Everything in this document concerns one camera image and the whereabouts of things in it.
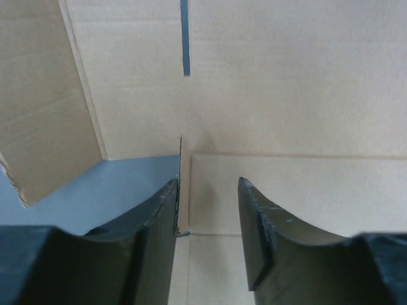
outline torn cardboard edge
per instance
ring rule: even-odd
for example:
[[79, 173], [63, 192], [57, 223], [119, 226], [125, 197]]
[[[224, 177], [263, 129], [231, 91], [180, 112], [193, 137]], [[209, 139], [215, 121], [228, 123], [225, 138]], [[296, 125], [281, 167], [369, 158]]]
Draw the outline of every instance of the torn cardboard edge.
[[23, 204], [23, 207], [29, 208], [32, 204], [27, 202], [27, 199], [25, 198], [24, 193], [22, 192], [22, 190], [18, 187], [17, 183], [15, 182], [15, 179], [13, 178], [12, 174], [8, 170], [7, 161], [1, 154], [1, 151], [0, 151], [0, 167], [3, 170], [3, 173], [5, 174], [7, 179], [9, 180], [10, 184], [14, 187], [14, 189], [17, 193], [17, 196], [20, 199], [21, 204]]
[[184, 233], [189, 226], [189, 204], [190, 204], [190, 168], [191, 153], [185, 137], [179, 142], [179, 173], [178, 173], [178, 214], [177, 228], [179, 233]]
[[95, 130], [97, 143], [100, 149], [100, 154], [102, 155], [102, 159], [106, 160], [107, 159], [106, 147], [104, 145], [102, 131], [100, 130], [99, 120], [97, 119], [95, 105], [92, 100], [92, 94], [90, 92], [85, 66], [83, 65], [82, 56], [79, 51], [78, 44], [76, 42], [75, 32], [72, 25], [71, 16], [69, 14], [68, 5], [66, 3], [66, 0], [58, 0], [58, 2], [62, 19], [64, 20], [66, 32], [68, 34], [69, 43], [71, 45], [72, 54], [74, 55], [74, 61], [76, 64], [76, 69], [78, 70], [78, 75], [81, 81], [83, 94], [86, 100], [86, 105], [88, 106], [90, 120], [92, 121], [93, 129]]

